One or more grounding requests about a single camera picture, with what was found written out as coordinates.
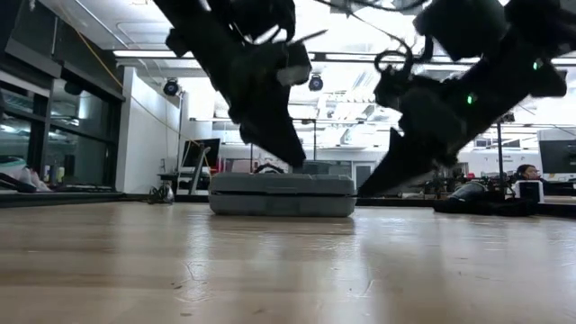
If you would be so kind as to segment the person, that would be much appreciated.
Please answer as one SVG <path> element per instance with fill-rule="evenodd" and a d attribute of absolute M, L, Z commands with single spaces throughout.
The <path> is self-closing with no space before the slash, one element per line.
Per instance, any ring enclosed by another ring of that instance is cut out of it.
<path fill-rule="evenodd" d="M 534 165 L 523 164 L 517 167 L 517 180 L 540 180 L 539 171 Z"/>

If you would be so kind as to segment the grey plastic tool case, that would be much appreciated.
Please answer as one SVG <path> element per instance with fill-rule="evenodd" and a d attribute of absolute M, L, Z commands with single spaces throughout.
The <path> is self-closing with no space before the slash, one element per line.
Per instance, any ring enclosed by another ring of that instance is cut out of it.
<path fill-rule="evenodd" d="M 221 173 L 208 201 L 219 215 L 345 218 L 355 210 L 356 188 L 346 175 Z"/>

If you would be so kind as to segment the black monitor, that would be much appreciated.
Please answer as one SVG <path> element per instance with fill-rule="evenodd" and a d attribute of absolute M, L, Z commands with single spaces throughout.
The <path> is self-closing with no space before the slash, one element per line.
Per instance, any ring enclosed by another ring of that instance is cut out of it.
<path fill-rule="evenodd" d="M 576 173 L 576 139 L 540 141 L 539 153 L 545 174 Z"/>
<path fill-rule="evenodd" d="M 183 167 L 196 167 L 200 161 L 205 167 L 215 168 L 218 165 L 220 139 L 195 139 L 184 143 L 182 157 Z"/>

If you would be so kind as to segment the black work glove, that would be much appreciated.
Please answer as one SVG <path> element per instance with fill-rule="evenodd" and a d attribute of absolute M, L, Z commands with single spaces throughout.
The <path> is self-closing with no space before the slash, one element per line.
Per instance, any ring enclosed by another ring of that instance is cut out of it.
<path fill-rule="evenodd" d="M 488 192 L 488 188 L 479 182 L 467 182 L 458 186 L 447 199 L 458 202 L 472 202 L 482 198 Z"/>

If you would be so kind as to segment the black aluminium table frame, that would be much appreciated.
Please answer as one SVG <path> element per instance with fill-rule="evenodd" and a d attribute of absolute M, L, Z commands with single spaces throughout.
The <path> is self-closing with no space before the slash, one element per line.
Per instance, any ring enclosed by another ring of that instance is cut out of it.
<path fill-rule="evenodd" d="M 83 203 L 145 202 L 147 194 L 132 193 L 0 193 L 0 208 Z M 438 200 L 359 199 L 361 207 L 432 208 Z M 576 220 L 576 204 L 541 203 L 538 214 Z"/>

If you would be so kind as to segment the white easel stand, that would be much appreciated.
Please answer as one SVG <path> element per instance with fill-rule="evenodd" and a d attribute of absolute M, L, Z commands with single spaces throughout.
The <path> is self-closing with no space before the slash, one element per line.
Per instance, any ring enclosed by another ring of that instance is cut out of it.
<path fill-rule="evenodd" d="M 193 171 L 179 171 L 177 180 L 181 178 L 189 178 L 188 194 L 194 195 L 196 193 L 197 183 L 203 171 L 203 165 L 206 163 L 206 154 L 211 150 L 210 147 L 205 147 L 203 144 L 198 146 L 198 155 L 196 158 Z"/>

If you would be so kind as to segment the white box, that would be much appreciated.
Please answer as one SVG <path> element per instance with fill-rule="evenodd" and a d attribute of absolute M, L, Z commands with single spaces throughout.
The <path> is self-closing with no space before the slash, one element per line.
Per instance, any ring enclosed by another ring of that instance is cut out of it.
<path fill-rule="evenodd" d="M 544 203 L 544 184 L 540 180 L 518 180 L 513 190 L 517 198 L 526 199 L 533 203 Z"/>

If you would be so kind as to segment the white crumpled bag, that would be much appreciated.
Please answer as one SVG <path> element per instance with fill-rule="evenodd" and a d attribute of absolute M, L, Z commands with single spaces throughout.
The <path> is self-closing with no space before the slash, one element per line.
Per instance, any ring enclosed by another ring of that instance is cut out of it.
<path fill-rule="evenodd" d="M 23 158 L 13 156 L 0 156 L 0 189 L 25 194 L 50 192 Z"/>

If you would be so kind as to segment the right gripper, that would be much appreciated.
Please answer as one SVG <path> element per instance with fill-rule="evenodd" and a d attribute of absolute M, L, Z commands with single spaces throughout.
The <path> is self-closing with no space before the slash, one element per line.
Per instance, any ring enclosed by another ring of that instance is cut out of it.
<path fill-rule="evenodd" d="M 471 138 L 508 109 L 509 73 L 473 67 L 461 76 L 410 89 L 399 100 L 399 127 L 390 129 L 387 153 L 357 189 L 358 197 L 382 197 L 432 169 L 451 166 Z"/>

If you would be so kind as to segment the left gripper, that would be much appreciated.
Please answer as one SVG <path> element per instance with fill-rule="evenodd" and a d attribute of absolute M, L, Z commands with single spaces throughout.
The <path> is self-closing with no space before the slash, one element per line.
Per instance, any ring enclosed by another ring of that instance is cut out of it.
<path fill-rule="evenodd" d="M 239 125 L 247 144 L 254 144 L 291 167 L 302 167 L 306 155 L 288 113 L 293 86 L 276 79 L 286 49 L 294 42 L 276 42 L 247 49 L 234 40 L 220 40 L 216 51 L 225 69 L 229 117 Z"/>

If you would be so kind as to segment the grey framed mesh panel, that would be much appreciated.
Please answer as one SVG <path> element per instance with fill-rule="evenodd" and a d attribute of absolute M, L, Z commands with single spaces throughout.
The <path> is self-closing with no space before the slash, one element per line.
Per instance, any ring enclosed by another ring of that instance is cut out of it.
<path fill-rule="evenodd" d="M 307 175 L 328 175 L 330 167 L 330 163 L 307 160 L 302 165 L 301 173 Z"/>

